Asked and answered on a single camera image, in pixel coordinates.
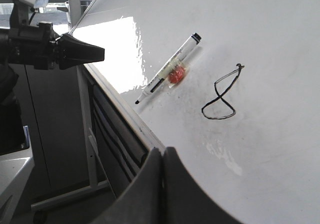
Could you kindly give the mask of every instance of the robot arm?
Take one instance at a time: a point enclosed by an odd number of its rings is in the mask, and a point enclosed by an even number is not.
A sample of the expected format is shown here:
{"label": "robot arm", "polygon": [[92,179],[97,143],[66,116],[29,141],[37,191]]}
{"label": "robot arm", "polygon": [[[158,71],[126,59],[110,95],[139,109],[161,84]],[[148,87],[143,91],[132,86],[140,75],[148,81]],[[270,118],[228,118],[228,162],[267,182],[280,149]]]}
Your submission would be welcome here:
{"label": "robot arm", "polygon": [[10,28],[0,28],[0,155],[12,152],[24,141],[20,109],[13,93],[18,75],[9,63],[35,69],[67,69],[103,61],[103,48],[81,42],[65,33],[59,36],[51,22],[31,26],[29,10],[45,7],[48,0],[13,0]]}

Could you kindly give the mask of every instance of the black plastic part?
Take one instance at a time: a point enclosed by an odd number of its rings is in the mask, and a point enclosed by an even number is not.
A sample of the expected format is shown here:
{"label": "black plastic part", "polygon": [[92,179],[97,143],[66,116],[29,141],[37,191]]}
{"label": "black plastic part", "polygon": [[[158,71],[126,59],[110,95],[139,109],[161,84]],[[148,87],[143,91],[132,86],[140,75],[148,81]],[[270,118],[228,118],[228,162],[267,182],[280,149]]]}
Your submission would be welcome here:
{"label": "black plastic part", "polygon": [[156,85],[150,90],[151,93],[155,92],[155,90],[160,86],[160,84],[162,84],[164,82],[164,79],[160,79],[158,81],[158,83],[156,83]]}
{"label": "black plastic part", "polygon": [[46,211],[37,211],[33,216],[33,224],[44,224],[48,218],[48,213]]}
{"label": "black plastic part", "polygon": [[175,148],[166,148],[163,171],[166,224],[240,224],[197,185]]}
{"label": "black plastic part", "polygon": [[59,37],[51,22],[40,22],[38,26],[21,25],[8,33],[9,63],[33,65],[35,69],[53,68],[54,40]]}
{"label": "black plastic part", "polygon": [[200,42],[200,40],[201,40],[200,35],[198,35],[197,33],[194,33],[194,34],[192,35],[192,38],[196,41],[197,44],[198,44],[198,43]]}
{"label": "black plastic part", "polygon": [[8,33],[9,33],[9,29],[0,28],[0,47],[1,47],[0,48],[0,63],[5,63],[6,59],[8,57],[8,53],[9,53]]}
{"label": "black plastic part", "polygon": [[160,186],[161,154],[152,149],[126,191],[91,224],[158,224]]}
{"label": "black plastic part", "polygon": [[63,34],[58,40],[60,69],[67,69],[84,63],[103,61],[105,49],[84,43],[70,34]]}
{"label": "black plastic part", "polygon": [[17,100],[6,106],[0,105],[0,137],[0,155],[20,150],[21,144],[25,142]]}
{"label": "black plastic part", "polygon": [[12,92],[18,77],[11,67],[0,63],[0,104]]}

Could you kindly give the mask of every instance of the floor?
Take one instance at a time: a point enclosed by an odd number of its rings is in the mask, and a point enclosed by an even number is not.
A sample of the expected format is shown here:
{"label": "floor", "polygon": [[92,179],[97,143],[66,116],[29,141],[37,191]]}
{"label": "floor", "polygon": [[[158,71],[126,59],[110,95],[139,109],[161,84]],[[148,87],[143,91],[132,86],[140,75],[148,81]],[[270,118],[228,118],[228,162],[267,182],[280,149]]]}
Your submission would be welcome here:
{"label": "floor", "polygon": [[[88,224],[115,200],[109,189],[79,201],[48,210],[45,224]],[[14,217],[10,224],[33,224],[34,213]]]}

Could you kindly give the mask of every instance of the white surface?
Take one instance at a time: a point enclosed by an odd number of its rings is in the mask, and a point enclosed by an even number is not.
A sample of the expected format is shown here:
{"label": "white surface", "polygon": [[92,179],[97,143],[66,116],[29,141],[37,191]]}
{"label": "white surface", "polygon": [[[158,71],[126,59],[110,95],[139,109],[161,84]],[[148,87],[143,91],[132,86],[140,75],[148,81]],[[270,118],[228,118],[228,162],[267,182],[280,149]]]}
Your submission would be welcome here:
{"label": "white surface", "polygon": [[[320,0],[97,0],[74,36],[105,48],[95,64],[224,209],[248,224],[320,222]],[[194,32],[186,78],[135,105]],[[208,120],[213,83],[245,65]],[[223,116],[229,109],[206,110]]]}

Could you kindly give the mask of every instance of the red ball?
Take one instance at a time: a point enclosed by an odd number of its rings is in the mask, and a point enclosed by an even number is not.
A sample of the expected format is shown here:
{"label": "red ball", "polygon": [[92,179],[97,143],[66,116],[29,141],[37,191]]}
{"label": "red ball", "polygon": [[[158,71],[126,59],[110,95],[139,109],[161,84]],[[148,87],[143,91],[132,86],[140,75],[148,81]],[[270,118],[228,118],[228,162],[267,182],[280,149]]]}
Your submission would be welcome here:
{"label": "red ball", "polygon": [[170,83],[179,83],[185,75],[185,68],[182,66],[177,66],[168,76]]}

